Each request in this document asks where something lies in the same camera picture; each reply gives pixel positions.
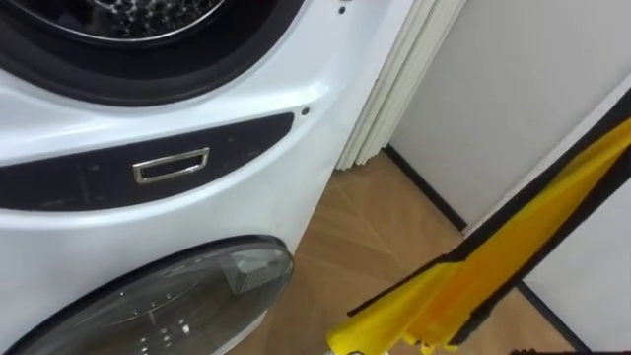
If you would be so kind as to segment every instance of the stacked washer dryer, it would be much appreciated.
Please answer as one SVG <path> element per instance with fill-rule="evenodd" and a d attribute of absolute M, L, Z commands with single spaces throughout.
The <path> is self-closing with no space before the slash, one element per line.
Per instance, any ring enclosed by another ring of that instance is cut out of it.
<path fill-rule="evenodd" d="M 252 332 L 410 3 L 3 0 L 0 353 Z"/>

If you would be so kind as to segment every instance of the baseboard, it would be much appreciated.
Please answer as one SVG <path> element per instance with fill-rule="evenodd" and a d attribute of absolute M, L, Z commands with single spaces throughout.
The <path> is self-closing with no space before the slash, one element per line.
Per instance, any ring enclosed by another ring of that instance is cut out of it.
<path fill-rule="evenodd" d="M 384 152 L 390 159 L 401 169 L 401 171 L 414 182 L 414 184 L 429 198 L 432 203 L 458 228 L 460 231 L 466 227 L 466 222 L 460 217 L 450 204 L 441 197 L 441 195 L 432 186 L 423 179 L 410 166 L 396 150 L 388 145 L 384 148 Z M 524 281 L 517 285 L 518 291 L 534 306 L 534 308 L 552 325 L 556 331 L 580 353 L 591 353 L 590 348 L 576 335 L 567 324 L 558 318 L 552 310 L 532 291 Z"/>
<path fill-rule="evenodd" d="M 436 192 L 436 190 L 432 188 L 426 180 L 423 179 L 423 177 L 416 173 L 414 168 L 412 168 L 412 166 L 410 166 L 392 146 L 388 144 L 387 147 L 384 148 L 384 152 L 459 231 L 463 231 L 464 228 L 466 228 L 467 223 L 464 219 L 457 214 L 452 206 L 450 206 L 450 204 L 444 200 L 443 197 L 441 197 L 441 195 Z"/>
<path fill-rule="evenodd" d="M 570 329 L 552 310 L 532 291 L 524 281 L 517 285 L 517 289 L 534 306 L 535 309 L 552 325 L 556 331 L 579 353 L 592 353 L 592 350 Z"/>

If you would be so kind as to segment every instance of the chrome handle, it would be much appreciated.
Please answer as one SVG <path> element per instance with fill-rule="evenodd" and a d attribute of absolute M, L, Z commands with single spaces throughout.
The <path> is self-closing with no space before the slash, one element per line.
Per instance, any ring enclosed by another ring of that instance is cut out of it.
<path fill-rule="evenodd" d="M 202 149 L 197 149 L 197 150 L 186 152 L 186 153 L 175 154 L 169 157 L 158 158 L 158 159 L 134 164 L 131 166 L 134 171 L 134 179 L 136 180 L 138 184 L 146 184 L 146 183 L 166 180 L 169 178 L 177 178 L 184 175 L 193 174 L 197 171 L 204 169 L 204 167 L 206 167 L 206 164 L 208 163 L 209 152 L 210 152 L 210 149 L 202 148 Z M 168 174 L 160 175 L 157 177 L 144 177 L 143 176 L 143 169 L 156 167 L 162 164 L 177 162 L 183 159 L 195 158 L 195 157 L 200 157 L 201 162 L 199 164 L 195 164 L 192 167 L 188 167 L 186 169 L 182 169 L 177 172 L 168 173 Z"/>

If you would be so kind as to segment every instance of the washing machine door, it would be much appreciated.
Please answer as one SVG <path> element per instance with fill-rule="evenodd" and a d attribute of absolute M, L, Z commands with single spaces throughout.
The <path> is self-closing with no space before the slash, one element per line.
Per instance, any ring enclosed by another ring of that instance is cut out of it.
<path fill-rule="evenodd" d="M 59 312 L 6 355 L 209 355 L 274 302 L 292 256 L 269 237 L 238 237 L 165 257 Z"/>

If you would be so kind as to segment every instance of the herringbone parquet floor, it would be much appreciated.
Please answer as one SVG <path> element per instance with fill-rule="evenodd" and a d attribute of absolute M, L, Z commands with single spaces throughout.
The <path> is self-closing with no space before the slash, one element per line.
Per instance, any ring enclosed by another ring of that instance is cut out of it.
<path fill-rule="evenodd" d="M 230 355 L 322 355 L 324 335 L 345 313 L 398 281 L 461 234 L 381 154 L 335 173 L 296 254 L 294 279 L 263 325 Z M 519 293 L 510 294 L 460 348 L 508 355 L 570 346 Z M 418 354 L 399 344 L 392 355 Z"/>

